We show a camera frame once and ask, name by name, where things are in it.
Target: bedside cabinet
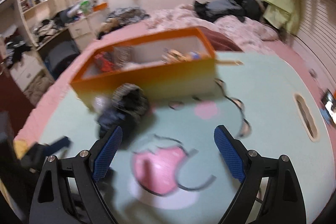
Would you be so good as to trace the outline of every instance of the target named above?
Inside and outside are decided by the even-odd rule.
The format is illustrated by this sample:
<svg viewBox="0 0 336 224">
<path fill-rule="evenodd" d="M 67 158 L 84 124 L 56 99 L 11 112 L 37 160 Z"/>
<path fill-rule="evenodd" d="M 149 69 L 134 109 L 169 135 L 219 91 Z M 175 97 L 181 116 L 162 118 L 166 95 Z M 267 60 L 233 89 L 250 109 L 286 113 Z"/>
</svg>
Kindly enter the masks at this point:
<svg viewBox="0 0 336 224">
<path fill-rule="evenodd" d="M 81 52 L 96 38 L 85 18 L 70 23 L 68 28 Z"/>
<path fill-rule="evenodd" d="M 96 34 L 100 29 L 100 25 L 105 22 L 108 13 L 108 9 L 93 12 L 87 15 L 86 18 L 68 25 L 71 37 L 74 39 L 81 52 L 91 41 L 96 39 Z"/>
<path fill-rule="evenodd" d="M 42 64 L 34 57 L 33 52 L 24 52 L 21 62 L 13 65 L 10 74 L 19 88 L 24 91 L 42 69 Z"/>
</svg>

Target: storage box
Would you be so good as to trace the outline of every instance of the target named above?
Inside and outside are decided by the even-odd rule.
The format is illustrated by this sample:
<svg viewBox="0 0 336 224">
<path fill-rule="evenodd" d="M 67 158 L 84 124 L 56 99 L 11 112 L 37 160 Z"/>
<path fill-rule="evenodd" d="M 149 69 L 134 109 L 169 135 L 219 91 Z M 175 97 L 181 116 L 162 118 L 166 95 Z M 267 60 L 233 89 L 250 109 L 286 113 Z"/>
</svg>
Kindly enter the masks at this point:
<svg viewBox="0 0 336 224">
<path fill-rule="evenodd" d="M 132 46 L 134 59 L 147 67 L 101 73 L 94 62 L 100 52 L 113 52 L 115 47 Z M 174 49 L 182 54 L 197 51 L 202 58 L 165 64 L 164 51 Z M 97 49 L 74 76 L 71 86 L 78 97 L 91 108 L 96 95 L 110 95 L 124 83 L 133 83 L 144 90 L 149 100 L 199 95 L 215 88 L 215 51 L 197 28 L 172 30 L 122 41 Z"/>
</svg>

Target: yellow-green towel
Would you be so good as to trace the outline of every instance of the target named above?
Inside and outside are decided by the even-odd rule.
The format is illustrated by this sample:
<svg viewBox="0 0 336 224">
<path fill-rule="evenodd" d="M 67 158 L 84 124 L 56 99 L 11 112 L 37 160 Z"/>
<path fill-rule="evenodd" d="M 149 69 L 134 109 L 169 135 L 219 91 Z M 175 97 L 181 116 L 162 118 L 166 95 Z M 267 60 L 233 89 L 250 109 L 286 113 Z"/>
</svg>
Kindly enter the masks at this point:
<svg viewBox="0 0 336 224">
<path fill-rule="evenodd" d="M 264 0 L 269 3 L 263 17 L 274 27 L 296 34 L 300 27 L 301 0 Z"/>
</svg>

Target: pink blanket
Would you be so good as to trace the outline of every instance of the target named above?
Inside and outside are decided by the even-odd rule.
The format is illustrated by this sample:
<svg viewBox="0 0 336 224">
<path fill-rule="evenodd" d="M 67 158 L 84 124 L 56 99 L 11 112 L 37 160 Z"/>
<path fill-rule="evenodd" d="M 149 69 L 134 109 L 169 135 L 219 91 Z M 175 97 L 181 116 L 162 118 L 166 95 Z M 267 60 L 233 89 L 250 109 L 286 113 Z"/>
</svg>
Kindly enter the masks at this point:
<svg viewBox="0 0 336 224">
<path fill-rule="evenodd" d="M 203 26 L 224 34 L 244 52 L 275 54 L 263 42 L 278 39 L 275 30 L 247 17 L 244 23 L 240 22 L 235 16 L 225 16 L 214 23 L 200 19 L 194 12 L 192 5 L 182 4 L 171 10 L 156 10 L 151 13 L 149 19 L 145 20 L 145 23 L 150 32 Z"/>
</svg>

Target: pink bedspread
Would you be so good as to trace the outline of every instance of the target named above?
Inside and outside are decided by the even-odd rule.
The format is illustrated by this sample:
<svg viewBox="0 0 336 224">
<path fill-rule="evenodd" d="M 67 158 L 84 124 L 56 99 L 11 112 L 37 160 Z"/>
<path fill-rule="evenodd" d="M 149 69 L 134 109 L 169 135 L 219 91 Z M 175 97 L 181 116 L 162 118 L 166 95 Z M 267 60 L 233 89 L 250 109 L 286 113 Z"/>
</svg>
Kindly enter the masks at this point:
<svg viewBox="0 0 336 224">
<path fill-rule="evenodd" d="M 150 16 L 145 21 L 150 32 L 202 26 L 224 34 L 244 52 L 252 51 L 261 54 L 275 54 L 263 42 L 277 40 L 277 32 L 247 17 L 244 23 L 240 22 L 235 16 L 221 17 L 214 23 L 211 23 L 198 18 L 194 12 L 194 7 L 185 4 L 181 4 L 170 10 L 156 10 Z"/>
<path fill-rule="evenodd" d="M 224 20 L 221 21 L 222 30 L 225 29 L 223 26 Z M 92 52 L 97 48 L 103 47 L 105 45 L 113 44 L 122 40 L 130 39 L 133 37 L 142 36 L 149 33 L 147 29 L 148 22 L 142 21 L 137 24 L 128 25 L 120 30 L 114 31 L 108 35 L 105 35 L 102 40 L 93 41 L 82 54 L 76 58 L 76 60 L 67 68 L 67 70 L 62 73 L 59 79 L 52 85 L 47 93 L 44 94 L 37 107 L 31 112 L 29 118 L 26 121 L 25 126 L 20 130 L 16 139 L 24 139 L 28 142 L 28 145 L 38 141 L 41 134 L 44 131 L 51 115 L 56 110 L 60 101 L 64 98 L 65 94 L 70 88 L 69 82 L 74 74 L 78 71 L 81 65 L 88 59 Z M 284 45 L 281 41 L 270 41 L 263 42 L 263 47 L 270 48 L 268 52 L 275 52 L 280 58 L 289 63 L 301 77 L 301 79 L 306 84 L 308 90 L 314 97 L 316 103 L 320 107 L 320 89 L 315 82 L 315 80 L 310 76 L 308 69 L 305 67 L 304 60 L 294 52 L 289 46 Z M 327 125 L 328 133 L 332 143 L 334 158 L 336 159 L 336 129 Z"/>
</svg>

